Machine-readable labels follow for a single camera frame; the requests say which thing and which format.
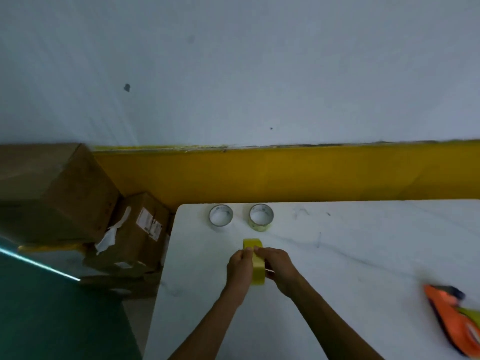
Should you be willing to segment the small labelled cardboard box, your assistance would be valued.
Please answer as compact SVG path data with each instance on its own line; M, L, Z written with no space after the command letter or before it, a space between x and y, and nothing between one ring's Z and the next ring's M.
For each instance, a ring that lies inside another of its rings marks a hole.
M141 277L160 264L171 213L149 193L118 201L102 240L89 247L82 264L116 277Z

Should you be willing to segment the yellowish clear tape roll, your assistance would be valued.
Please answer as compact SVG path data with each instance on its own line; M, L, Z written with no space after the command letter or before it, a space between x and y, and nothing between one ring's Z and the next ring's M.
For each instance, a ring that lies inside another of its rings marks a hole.
M253 205L248 213L248 224L257 232L266 232L272 225L274 212L270 206L264 203Z

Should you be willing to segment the person's left hand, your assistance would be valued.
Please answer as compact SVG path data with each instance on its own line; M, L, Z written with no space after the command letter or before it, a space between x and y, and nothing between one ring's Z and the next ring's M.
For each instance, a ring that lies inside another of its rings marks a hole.
M252 275L252 256L243 256L243 249L239 249L227 264L225 291L242 303L251 285Z

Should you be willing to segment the large brown cardboard box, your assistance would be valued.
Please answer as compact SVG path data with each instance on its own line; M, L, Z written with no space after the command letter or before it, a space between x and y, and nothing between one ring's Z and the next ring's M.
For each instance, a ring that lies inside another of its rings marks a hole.
M0 145L0 237L97 243L120 192L83 143Z

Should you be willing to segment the person's right hand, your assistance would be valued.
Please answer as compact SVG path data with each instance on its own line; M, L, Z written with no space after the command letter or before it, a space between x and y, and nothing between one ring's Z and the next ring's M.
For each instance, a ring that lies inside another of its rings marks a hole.
M271 257L264 261L265 276L275 282L285 296L293 300L304 278L292 263L288 253L282 249L271 248Z

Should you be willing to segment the orange tape dispenser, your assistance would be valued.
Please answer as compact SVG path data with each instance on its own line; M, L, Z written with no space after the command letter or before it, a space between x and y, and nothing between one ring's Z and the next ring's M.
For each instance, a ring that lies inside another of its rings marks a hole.
M465 293L451 285L423 285L424 294L450 345L462 356L480 360L480 310L465 308Z

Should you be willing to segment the person's left forearm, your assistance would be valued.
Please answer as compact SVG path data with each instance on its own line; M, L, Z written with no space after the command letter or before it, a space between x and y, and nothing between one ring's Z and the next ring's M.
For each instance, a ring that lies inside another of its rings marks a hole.
M249 290L227 285L212 308L167 360L215 360L232 319Z

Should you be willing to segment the yellow tape roll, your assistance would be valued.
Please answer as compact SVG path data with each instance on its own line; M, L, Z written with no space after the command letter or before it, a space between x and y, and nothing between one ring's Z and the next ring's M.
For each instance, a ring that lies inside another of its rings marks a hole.
M254 249L255 247L262 248L263 244L260 239L258 238L248 238L248 239L243 239L243 249L246 248L251 248ZM252 254L252 266L253 266L253 272L252 272L252 279L251 279L251 285L254 286L260 286L264 285L265 283L265 260L255 253L253 251Z

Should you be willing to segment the person's right forearm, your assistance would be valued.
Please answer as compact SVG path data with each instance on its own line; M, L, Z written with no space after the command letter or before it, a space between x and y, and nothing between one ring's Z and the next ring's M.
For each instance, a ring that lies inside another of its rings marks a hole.
M328 360L385 360L330 307L302 275L292 282L288 296Z

